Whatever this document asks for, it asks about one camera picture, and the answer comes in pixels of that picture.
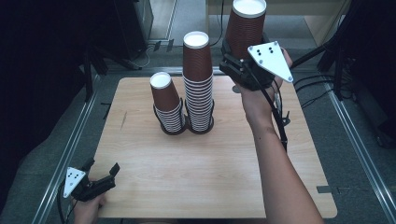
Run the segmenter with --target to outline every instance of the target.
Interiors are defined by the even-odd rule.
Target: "black clamp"
[[[88,172],[94,164],[94,159],[88,159],[85,164],[81,167],[81,171]],[[82,202],[87,202],[94,199],[96,196],[116,187],[115,177],[120,170],[120,166],[116,163],[111,170],[109,175],[97,180],[90,181],[85,175],[81,181],[78,183],[76,188],[72,191],[72,196],[74,199]]]
[[[262,43],[267,42],[269,41],[266,40],[264,35]],[[275,76],[259,67],[251,58],[236,59],[226,39],[222,42],[221,52],[223,54],[223,60],[219,64],[219,70],[229,76],[233,81],[251,91],[258,91],[261,87],[268,88],[271,86]]]

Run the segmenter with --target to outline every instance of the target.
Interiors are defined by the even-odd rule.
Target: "cup stack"
[[[184,36],[183,80],[193,133],[207,133],[213,127],[213,67],[208,44],[206,33],[194,31]]]
[[[150,79],[154,99],[154,112],[167,134],[184,132],[186,120],[183,114],[183,103],[169,74],[159,72]]]
[[[248,59],[248,47],[262,42],[266,2],[264,0],[234,0],[225,39],[233,56]]]

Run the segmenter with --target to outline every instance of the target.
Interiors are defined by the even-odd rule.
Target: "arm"
[[[289,65],[291,59],[285,51]],[[272,122],[271,106],[262,92],[238,85],[247,122],[253,132],[269,223],[323,223],[318,209],[294,170]],[[267,89],[274,96],[272,88]]]

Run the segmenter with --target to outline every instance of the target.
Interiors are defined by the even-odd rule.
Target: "white triangular marker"
[[[85,176],[85,172],[68,167],[66,172],[66,181],[64,183],[64,198],[70,196],[76,186],[79,184],[81,179]]]
[[[293,76],[277,41],[250,46],[247,51],[259,67],[287,82],[293,81]]]

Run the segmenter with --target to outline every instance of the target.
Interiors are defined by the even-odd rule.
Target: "black cable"
[[[222,16],[223,16],[223,11],[224,11],[224,0],[221,1],[221,16],[220,16],[220,36],[219,39],[210,45],[210,47],[215,46],[217,43],[219,43],[221,37],[222,37],[222,33],[223,33],[223,28],[222,28]]]
[[[143,54],[144,52],[146,52],[148,49],[151,49],[151,48],[153,48],[153,47],[155,47],[154,44],[148,44],[148,46],[147,46],[145,49],[138,51],[137,54],[136,54],[131,60],[129,60],[129,61],[132,62],[132,61],[134,61],[134,60],[140,58],[140,56],[142,56],[142,54]]]
[[[282,143],[283,148],[285,148],[285,150],[287,151],[288,150],[288,137],[286,136],[286,133],[285,133],[285,126],[283,125],[283,120],[280,117],[278,110],[274,106],[274,102],[272,101],[271,97],[268,95],[268,92],[265,90],[265,88],[262,86],[262,84],[256,78],[256,76],[251,71],[249,71],[249,73],[251,74],[253,79],[256,81],[256,83],[259,85],[260,90],[262,91],[262,94],[264,95],[264,97],[267,100],[268,104],[272,108],[272,113],[273,113],[273,116],[274,116],[274,119],[275,119],[275,122],[276,122],[276,126],[277,126],[277,128],[279,130],[280,141]]]
[[[294,82],[293,86],[295,87],[299,82],[304,81],[304,80],[308,80],[310,78],[315,78],[315,77],[333,77],[333,76],[330,76],[330,75],[315,75],[315,76],[311,76],[311,77],[303,77],[303,78],[299,79],[298,81]]]
[[[129,64],[131,64],[131,65],[134,65],[134,66],[136,66],[136,67],[138,67],[138,68],[146,67],[147,65],[149,65],[149,62],[150,62],[149,54],[147,53],[147,51],[148,51],[148,49],[151,49],[152,47],[154,47],[154,46],[150,46],[150,47],[146,48],[146,50],[142,51],[142,52],[145,52],[145,53],[146,53],[146,57],[147,57],[147,62],[146,62],[145,64],[139,65],[139,64],[134,63],[133,60],[129,60],[129,61],[127,61],[127,63],[129,63]]]
[[[323,96],[325,96],[326,94],[328,94],[329,92],[331,92],[333,90],[334,89],[327,90],[327,91],[323,92],[323,94],[321,94],[320,96],[318,96],[314,99],[308,100],[307,102],[305,102],[301,105],[301,108],[306,108],[307,106],[312,105],[316,100],[322,98]]]
[[[302,87],[298,88],[298,89],[296,90],[296,92],[298,92],[298,91],[300,91],[300,90],[302,90],[302,89],[304,89],[304,88],[307,88],[307,87],[310,87],[310,86],[313,86],[313,85],[316,85],[316,84],[320,84],[320,83],[333,83],[333,81],[332,81],[332,80],[315,81],[315,82],[312,82],[312,83],[303,85]]]

